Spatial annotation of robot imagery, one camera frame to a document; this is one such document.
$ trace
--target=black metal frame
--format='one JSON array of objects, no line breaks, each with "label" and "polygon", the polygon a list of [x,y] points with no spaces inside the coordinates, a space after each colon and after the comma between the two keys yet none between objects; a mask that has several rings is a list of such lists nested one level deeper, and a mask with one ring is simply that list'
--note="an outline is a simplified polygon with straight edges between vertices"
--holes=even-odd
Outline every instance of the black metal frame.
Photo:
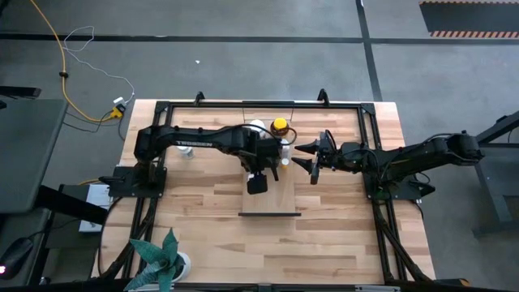
[{"label": "black metal frame", "polygon": [[[155,106],[155,112],[153,116],[153,125],[158,125],[161,115],[165,112],[165,124],[170,125],[173,121],[173,113],[175,108],[240,108],[240,109],[251,109],[251,108],[271,108],[271,109],[322,109],[322,110],[355,110],[358,116],[358,126],[361,133],[361,142],[366,146],[369,146],[369,141],[367,138],[367,127],[366,122],[364,120],[366,114],[369,116],[371,130],[373,132],[373,137],[375,141],[375,147],[377,149],[381,149],[382,145],[380,142],[380,133],[378,124],[376,121],[376,112],[375,105],[373,103],[347,103],[347,102],[330,102],[328,99],[328,94],[324,89],[320,90],[318,101],[314,102],[297,102],[297,101],[242,101],[242,102],[234,102],[234,101],[204,101],[205,97],[203,93],[199,92],[195,101],[158,101]],[[158,162],[157,167],[163,167],[165,163],[165,153],[163,153]],[[370,179],[365,179],[365,184],[370,184]],[[372,198],[372,207],[373,213],[377,212],[379,208],[379,203],[375,199],[375,192],[372,187],[366,187],[368,194],[368,198]],[[144,198],[137,198],[137,204],[135,206],[134,218],[131,225],[131,237],[132,238],[140,238],[139,234],[145,232],[144,240],[150,241],[153,231],[153,222],[155,218],[155,213],[157,211],[157,202],[158,199],[151,199],[153,204],[150,204],[150,208],[146,214],[146,217],[151,219],[150,224],[143,225],[140,223],[140,218],[143,212],[144,207]],[[389,198],[385,201],[386,210],[388,213],[388,225],[392,231],[392,234],[396,239],[398,239],[398,230],[397,230],[397,220],[395,218],[395,212],[392,204],[392,199]],[[384,233],[382,231],[381,224],[375,220],[375,230],[377,235],[377,241],[379,244],[379,254],[380,254],[380,264],[382,267],[382,272],[384,275],[384,281],[392,281],[394,277],[391,273],[389,267],[389,259],[388,259],[388,251],[385,245]],[[400,280],[406,280],[405,266],[398,254],[396,254],[397,258],[397,271],[398,278]],[[123,265],[122,277],[130,277],[131,273],[131,264],[133,261],[133,251],[127,257],[126,261]],[[145,266],[145,262],[141,259],[139,262],[139,272]],[[112,270],[111,273],[117,274],[117,271]]]},{"label": "black metal frame", "polygon": [[[491,143],[493,140],[501,137],[504,134],[513,131],[519,127],[519,111],[509,116],[503,116],[495,121],[494,126],[486,129],[480,133],[476,139],[478,140],[479,147],[485,148],[516,148],[519,149],[519,144],[512,143]],[[488,186],[487,180],[489,179],[485,174],[485,171],[481,164],[475,166],[476,173],[478,174],[479,183],[483,187],[483,190],[491,198],[494,204],[495,214],[497,215],[498,222],[494,225],[482,226],[473,229],[472,232],[474,237],[479,238],[484,235],[499,233],[509,230],[519,230],[519,221],[514,220],[512,214],[508,210],[508,205],[505,199],[505,194],[496,194],[492,192]]]}]

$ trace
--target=white cable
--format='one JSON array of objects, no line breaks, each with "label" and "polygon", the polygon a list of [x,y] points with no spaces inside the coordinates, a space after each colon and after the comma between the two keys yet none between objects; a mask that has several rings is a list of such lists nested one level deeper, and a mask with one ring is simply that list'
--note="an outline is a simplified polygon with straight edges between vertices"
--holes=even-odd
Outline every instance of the white cable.
[{"label": "white cable", "polygon": [[[68,48],[68,45],[66,44],[66,40],[67,40],[71,35],[73,35],[74,32],[77,32],[77,31],[79,31],[79,30],[81,30],[81,29],[85,29],[85,28],[91,28],[91,29],[92,29],[92,37],[90,37],[90,40],[88,40],[88,41],[83,45],[83,47],[81,47],[81,49],[69,49],[69,48]],[[66,51],[70,56],[74,57],[74,59],[75,59],[77,62],[79,62],[79,63],[81,63],[81,64],[84,64],[84,65],[87,65],[87,66],[90,67],[92,70],[94,70],[94,71],[99,71],[99,72],[103,72],[106,76],[111,77],[111,78],[115,78],[115,79],[122,79],[122,80],[126,81],[126,82],[128,83],[128,85],[130,85],[130,87],[131,87],[131,96],[130,96],[130,98],[128,98],[127,101],[125,101],[125,102],[128,104],[128,103],[133,99],[133,96],[135,95],[135,88],[133,87],[133,85],[131,84],[131,82],[128,81],[128,79],[126,79],[125,77],[122,77],[122,76],[110,75],[110,74],[106,73],[106,71],[104,71],[104,70],[102,70],[102,69],[95,68],[95,67],[92,66],[89,62],[85,62],[85,61],[83,61],[83,60],[79,60],[79,58],[77,58],[77,56],[75,56],[74,53],[72,53],[72,52],[75,52],[75,53],[81,52],[82,50],[84,50],[84,49],[87,47],[87,45],[88,45],[91,41],[93,41],[93,39],[94,39],[94,30],[95,30],[95,28],[94,28],[92,25],[88,25],[88,26],[85,26],[85,27],[82,27],[82,28],[76,28],[76,29],[73,30],[71,33],[69,33],[68,36],[65,37],[65,40],[63,40],[63,49],[64,49],[64,50],[65,50],[65,51]]]}]

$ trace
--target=white pot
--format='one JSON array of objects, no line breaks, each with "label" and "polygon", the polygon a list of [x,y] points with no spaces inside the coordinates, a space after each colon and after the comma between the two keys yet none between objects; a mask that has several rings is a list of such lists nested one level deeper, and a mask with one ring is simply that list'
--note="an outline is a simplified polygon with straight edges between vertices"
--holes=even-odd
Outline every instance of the white pot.
[{"label": "white pot", "polygon": [[174,278],[171,281],[172,283],[176,283],[178,281],[185,279],[187,277],[187,275],[189,275],[189,272],[191,271],[191,259],[189,258],[189,256],[180,251],[178,252],[178,255],[184,259],[184,263],[186,263],[186,264],[184,265],[180,275],[178,275],[178,277]]}]

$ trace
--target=yellow bottle cap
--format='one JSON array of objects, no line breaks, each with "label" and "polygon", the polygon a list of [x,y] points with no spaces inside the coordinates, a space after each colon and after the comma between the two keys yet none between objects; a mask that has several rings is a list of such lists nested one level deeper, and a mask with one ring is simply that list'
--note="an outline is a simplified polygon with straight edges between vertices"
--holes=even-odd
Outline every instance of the yellow bottle cap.
[{"label": "yellow bottle cap", "polygon": [[285,129],[288,126],[288,123],[284,118],[276,118],[274,120],[274,129],[281,130]]}]

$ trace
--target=wood grain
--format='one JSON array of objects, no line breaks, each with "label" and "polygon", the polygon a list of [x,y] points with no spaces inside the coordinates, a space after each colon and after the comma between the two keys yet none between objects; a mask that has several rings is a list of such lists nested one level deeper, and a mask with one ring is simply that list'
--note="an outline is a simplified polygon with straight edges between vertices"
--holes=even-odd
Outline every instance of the wood grain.
[{"label": "wood grain", "polygon": [[[152,122],[155,100],[137,100],[130,120],[121,164],[134,165],[137,131]],[[404,145],[394,103],[375,103],[384,149]],[[271,119],[290,114],[299,137],[309,143],[329,129],[337,143],[359,141],[357,114],[340,109],[176,109],[173,124],[219,128],[245,119]],[[294,153],[298,157],[311,157]],[[169,228],[179,250],[192,260],[186,282],[270,282],[298,284],[382,283],[380,257],[370,203],[361,174],[321,170],[319,184],[294,168],[295,208],[301,217],[238,217],[242,208],[242,168],[238,159],[214,149],[195,149],[183,160],[170,148],[168,180],[159,202],[152,242],[160,245]],[[110,214],[102,238],[102,269],[108,268],[127,243],[135,199],[122,199]],[[419,211],[409,202],[395,202],[401,241],[429,277],[434,277],[427,237]],[[390,265],[396,275],[392,249]]]}]

